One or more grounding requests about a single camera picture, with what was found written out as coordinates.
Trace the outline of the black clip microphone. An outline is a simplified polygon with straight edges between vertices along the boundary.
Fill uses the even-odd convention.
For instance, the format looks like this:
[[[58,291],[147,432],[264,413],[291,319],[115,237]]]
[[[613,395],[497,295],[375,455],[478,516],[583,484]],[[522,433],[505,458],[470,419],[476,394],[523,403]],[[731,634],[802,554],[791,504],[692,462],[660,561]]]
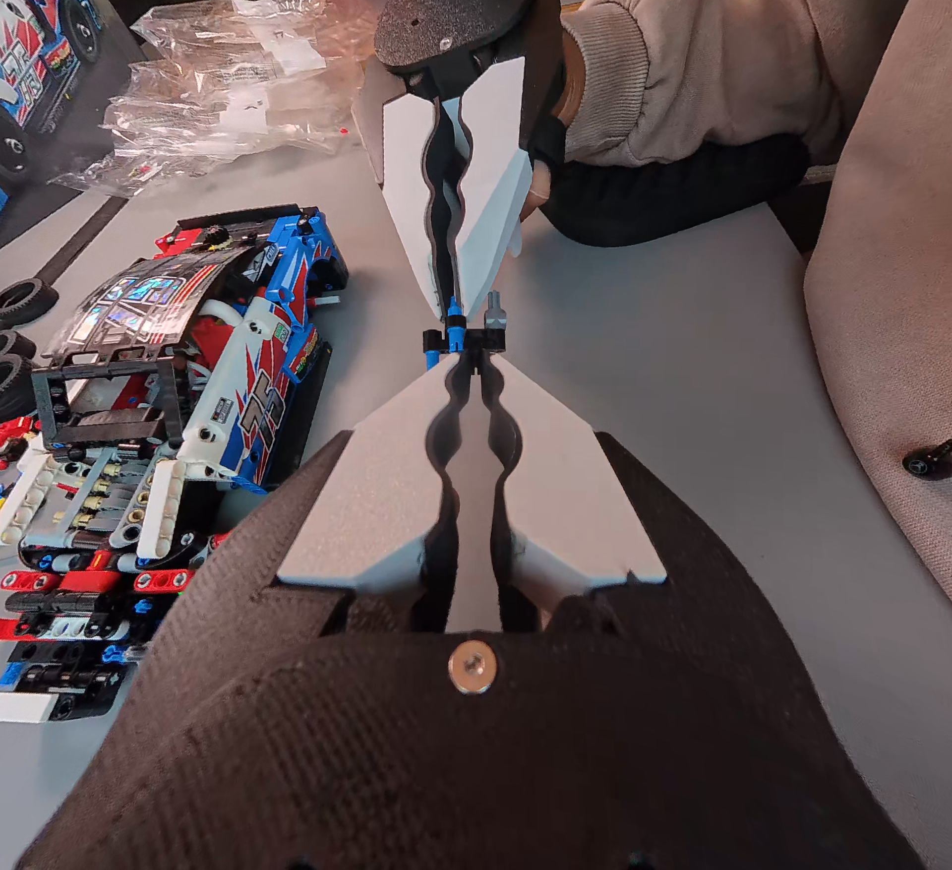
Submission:
[[[951,478],[951,438],[931,446],[924,446],[910,451],[901,462],[904,470],[913,477],[928,481],[940,482]]]

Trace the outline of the person's beige sweatshirt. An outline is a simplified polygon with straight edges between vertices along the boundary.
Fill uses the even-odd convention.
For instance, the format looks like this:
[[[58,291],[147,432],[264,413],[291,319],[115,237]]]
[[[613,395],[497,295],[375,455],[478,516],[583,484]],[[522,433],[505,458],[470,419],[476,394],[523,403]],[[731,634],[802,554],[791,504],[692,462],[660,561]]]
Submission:
[[[951,0],[907,0],[839,159],[807,267],[827,390],[863,469],[950,595],[950,475],[909,454],[950,439]]]

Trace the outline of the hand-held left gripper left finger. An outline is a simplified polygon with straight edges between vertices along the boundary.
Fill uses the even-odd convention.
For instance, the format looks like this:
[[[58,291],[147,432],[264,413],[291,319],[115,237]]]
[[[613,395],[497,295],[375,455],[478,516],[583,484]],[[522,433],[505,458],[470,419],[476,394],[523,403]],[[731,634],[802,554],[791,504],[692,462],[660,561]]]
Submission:
[[[470,358],[448,355],[354,428],[278,569],[282,583],[396,596],[413,630],[445,630],[459,551],[446,467],[470,378]]]

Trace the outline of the toy brick race car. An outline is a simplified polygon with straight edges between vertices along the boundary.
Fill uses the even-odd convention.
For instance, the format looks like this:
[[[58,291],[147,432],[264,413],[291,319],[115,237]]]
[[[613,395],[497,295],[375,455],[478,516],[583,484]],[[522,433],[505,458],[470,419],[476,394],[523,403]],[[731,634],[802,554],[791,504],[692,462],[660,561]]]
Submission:
[[[349,271],[296,204],[179,221],[67,317],[2,424],[2,722],[105,715],[228,535],[300,464]]]

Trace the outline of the toy car set box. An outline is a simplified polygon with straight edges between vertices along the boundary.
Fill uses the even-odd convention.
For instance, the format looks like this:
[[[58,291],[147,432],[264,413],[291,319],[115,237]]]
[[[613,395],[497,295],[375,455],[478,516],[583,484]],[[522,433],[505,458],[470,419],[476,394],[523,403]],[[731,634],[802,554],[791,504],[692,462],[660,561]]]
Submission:
[[[141,58],[109,0],[1,0],[1,245],[77,195],[55,179],[113,149],[105,109]]]

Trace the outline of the person's right hand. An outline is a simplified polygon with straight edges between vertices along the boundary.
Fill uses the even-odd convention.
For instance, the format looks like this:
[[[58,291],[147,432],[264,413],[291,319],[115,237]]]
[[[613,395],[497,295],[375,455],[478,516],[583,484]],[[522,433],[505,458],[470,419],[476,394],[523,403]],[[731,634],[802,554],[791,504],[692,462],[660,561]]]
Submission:
[[[553,109],[553,114],[567,128],[572,124],[582,104],[586,88],[586,64],[578,43],[565,28],[563,29],[563,50],[565,87]],[[532,181],[520,211],[520,221],[524,221],[548,200],[550,188],[549,166],[542,161],[534,162]]]

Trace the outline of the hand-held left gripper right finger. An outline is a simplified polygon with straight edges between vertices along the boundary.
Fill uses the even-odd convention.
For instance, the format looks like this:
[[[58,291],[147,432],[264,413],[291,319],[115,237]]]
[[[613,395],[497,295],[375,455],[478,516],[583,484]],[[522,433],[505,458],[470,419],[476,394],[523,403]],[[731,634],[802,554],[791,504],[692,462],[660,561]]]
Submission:
[[[592,427],[499,355],[484,355],[489,447],[502,463],[490,553],[504,631],[566,598],[665,568]]]

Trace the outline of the small black brick beam assembly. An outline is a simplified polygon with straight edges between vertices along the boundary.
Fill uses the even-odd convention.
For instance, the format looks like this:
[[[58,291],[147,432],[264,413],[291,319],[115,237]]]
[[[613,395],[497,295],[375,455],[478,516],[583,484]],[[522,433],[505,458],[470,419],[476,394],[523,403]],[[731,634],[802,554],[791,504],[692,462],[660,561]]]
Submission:
[[[483,317],[482,328],[468,327],[463,343],[450,344],[444,332],[429,329],[422,332],[422,349],[425,354],[426,369],[434,368],[442,355],[454,353],[469,353],[477,362],[481,353],[499,354],[506,351],[506,311],[501,305],[499,291],[488,292],[487,309]]]

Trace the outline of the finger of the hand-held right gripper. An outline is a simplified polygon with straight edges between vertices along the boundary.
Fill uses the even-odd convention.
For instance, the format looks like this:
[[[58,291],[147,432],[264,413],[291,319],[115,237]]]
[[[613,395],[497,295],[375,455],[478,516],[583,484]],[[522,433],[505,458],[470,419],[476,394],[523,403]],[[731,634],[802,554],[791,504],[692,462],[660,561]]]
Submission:
[[[384,105],[383,120],[387,209],[426,302],[444,320],[451,296],[449,119],[439,102],[403,95]]]
[[[462,95],[459,120],[470,161],[458,185],[462,219],[454,238],[456,299],[470,317],[482,305],[529,192],[532,168],[520,146],[522,56],[494,63]]]

